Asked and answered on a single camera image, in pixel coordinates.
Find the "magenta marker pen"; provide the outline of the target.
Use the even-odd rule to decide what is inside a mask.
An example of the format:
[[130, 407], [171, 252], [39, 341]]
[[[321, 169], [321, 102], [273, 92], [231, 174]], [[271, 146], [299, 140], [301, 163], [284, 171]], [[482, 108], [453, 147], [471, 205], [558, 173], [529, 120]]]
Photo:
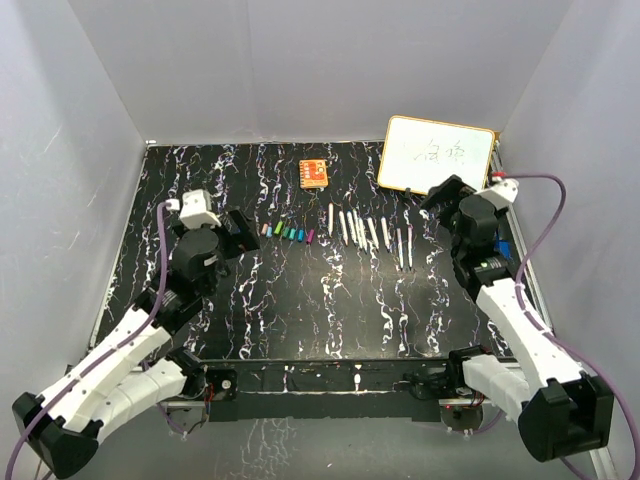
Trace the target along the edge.
[[411, 270], [413, 268], [413, 227], [411, 225], [407, 227], [407, 256], [408, 268]]

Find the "blue object at edge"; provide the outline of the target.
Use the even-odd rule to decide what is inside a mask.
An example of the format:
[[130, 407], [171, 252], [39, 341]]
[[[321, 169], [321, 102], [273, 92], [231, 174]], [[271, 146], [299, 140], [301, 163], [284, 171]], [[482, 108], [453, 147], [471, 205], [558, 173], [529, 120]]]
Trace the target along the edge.
[[512, 259], [511, 246], [507, 239], [502, 238], [500, 235], [497, 235], [495, 238], [495, 248], [507, 260]]

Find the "light blue marker pen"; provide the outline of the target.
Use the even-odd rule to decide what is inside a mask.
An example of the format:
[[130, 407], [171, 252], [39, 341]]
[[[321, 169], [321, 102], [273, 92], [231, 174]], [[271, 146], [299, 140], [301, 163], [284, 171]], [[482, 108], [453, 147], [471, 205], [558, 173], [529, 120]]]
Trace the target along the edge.
[[358, 244], [357, 231], [356, 231], [356, 228], [355, 228], [355, 224], [354, 224], [354, 220], [353, 220], [353, 216], [352, 216], [352, 212], [351, 211], [347, 211], [347, 223], [348, 223], [351, 239], [352, 239], [354, 245], [356, 247], [358, 247], [359, 244]]

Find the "cyan marker pen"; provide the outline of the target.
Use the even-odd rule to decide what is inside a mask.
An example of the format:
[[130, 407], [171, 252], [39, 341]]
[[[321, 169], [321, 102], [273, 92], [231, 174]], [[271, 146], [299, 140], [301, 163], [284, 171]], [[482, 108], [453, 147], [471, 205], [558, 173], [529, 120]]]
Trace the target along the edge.
[[391, 240], [390, 240], [390, 234], [389, 234], [389, 227], [388, 227], [388, 222], [387, 219], [383, 216], [381, 217], [381, 229], [382, 229], [382, 233], [383, 233], [383, 240], [384, 240], [384, 245], [385, 248], [388, 252], [391, 251]]

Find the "black base frame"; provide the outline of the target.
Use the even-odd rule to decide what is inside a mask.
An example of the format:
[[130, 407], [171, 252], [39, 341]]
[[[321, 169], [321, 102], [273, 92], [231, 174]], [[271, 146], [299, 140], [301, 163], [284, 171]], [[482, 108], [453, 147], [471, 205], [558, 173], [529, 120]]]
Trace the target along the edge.
[[202, 409], [211, 422], [266, 418], [409, 418], [481, 421], [488, 398], [445, 378], [443, 359], [210, 360], [204, 390], [166, 401]]

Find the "white board orange frame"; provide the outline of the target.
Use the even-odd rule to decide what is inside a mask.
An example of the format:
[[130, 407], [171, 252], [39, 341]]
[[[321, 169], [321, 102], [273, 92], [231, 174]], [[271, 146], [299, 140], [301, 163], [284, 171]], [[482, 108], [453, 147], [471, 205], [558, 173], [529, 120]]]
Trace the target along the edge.
[[388, 122], [377, 184], [427, 194], [456, 175], [480, 190], [495, 140], [490, 129], [394, 115]]

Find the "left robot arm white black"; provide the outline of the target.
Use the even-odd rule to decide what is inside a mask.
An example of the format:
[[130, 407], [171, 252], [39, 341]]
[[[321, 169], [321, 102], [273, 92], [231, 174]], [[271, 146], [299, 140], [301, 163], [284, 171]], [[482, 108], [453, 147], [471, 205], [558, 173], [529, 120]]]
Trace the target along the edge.
[[75, 367], [39, 394], [24, 392], [12, 404], [20, 432], [6, 467], [11, 478], [23, 446], [51, 475], [68, 479], [82, 470], [120, 426], [165, 399], [200, 396], [207, 376], [197, 357], [176, 348], [144, 371], [138, 368], [178, 333], [214, 295], [228, 261], [254, 251], [259, 240], [249, 218], [230, 210], [205, 212], [174, 226], [168, 249], [158, 228], [160, 269], [120, 323]]

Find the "light green marker pen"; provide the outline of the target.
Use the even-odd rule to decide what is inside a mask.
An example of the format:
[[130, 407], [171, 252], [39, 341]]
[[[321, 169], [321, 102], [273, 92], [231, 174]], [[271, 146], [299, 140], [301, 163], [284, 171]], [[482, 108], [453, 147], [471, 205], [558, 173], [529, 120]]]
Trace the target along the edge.
[[356, 235], [358, 247], [359, 249], [364, 250], [364, 242], [362, 240], [361, 230], [359, 226], [359, 217], [355, 209], [352, 210], [352, 216], [353, 216], [354, 229], [355, 229], [355, 235]]

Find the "dark green marker pen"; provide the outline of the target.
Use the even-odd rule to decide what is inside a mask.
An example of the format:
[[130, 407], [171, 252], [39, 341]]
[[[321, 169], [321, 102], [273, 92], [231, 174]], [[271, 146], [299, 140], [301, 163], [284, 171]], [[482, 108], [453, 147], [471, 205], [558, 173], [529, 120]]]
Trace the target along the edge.
[[364, 253], [368, 254], [369, 246], [368, 246], [368, 241], [366, 237], [366, 228], [365, 228], [364, 220], [362, 217], [359, 216], [357, 221], [358, 221], [358, 231], [360, 236], [360, 245]]

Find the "dark blue marker pen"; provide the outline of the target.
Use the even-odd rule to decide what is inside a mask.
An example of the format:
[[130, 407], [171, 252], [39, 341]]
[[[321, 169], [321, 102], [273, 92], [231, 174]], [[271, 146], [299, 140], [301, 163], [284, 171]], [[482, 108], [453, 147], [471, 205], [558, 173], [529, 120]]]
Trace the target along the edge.
[[402, 230], [400, 227], [396, 228], [396, 244], [397, 244], [397, 254], [398, 254], [398, 260], [399, 260], [399, 268], [402, 271], [404, 269], [404, 254], [403, 254]]

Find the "aluminium rail frame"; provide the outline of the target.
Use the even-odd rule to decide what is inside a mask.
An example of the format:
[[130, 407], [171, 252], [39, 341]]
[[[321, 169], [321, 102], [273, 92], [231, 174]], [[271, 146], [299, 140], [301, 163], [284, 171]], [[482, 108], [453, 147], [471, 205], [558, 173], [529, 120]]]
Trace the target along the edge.
[[591, 462], [598, 480], [618, 480], [618, 474], [614, 466], [610, 451], [607, 447], [589, 452]]

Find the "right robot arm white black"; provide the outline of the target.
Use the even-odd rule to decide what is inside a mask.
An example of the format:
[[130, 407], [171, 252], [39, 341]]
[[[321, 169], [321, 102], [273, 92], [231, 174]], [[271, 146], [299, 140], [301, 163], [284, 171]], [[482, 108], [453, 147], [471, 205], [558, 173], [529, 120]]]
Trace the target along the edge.
[[431, 188], [422, 207], [446, 206], [439, 222], [451, 235], [456, 279], [498, 327], [520, 371], [506, 368], [482, 346], [450, 352], [434, 389], [460, 397], [480, 393], [517, 423], [520, 437], [539, 462], [596, 450], [609, 441], [614, 394], [556, 345], [517, 281], [517, 272], [497, 248], [501, 214], [518, 194], [515, 180], [496, 177], [476, 191], [452, 175]]

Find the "yellow marker pen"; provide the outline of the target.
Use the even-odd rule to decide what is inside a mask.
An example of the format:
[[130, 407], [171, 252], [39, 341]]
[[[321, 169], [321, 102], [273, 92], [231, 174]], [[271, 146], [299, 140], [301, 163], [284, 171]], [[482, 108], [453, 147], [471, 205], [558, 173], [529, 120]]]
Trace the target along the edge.
[[334, 205], [332, 202], [328, 205], [327, 230], [329, 237], [332, 237], [334, 231]]

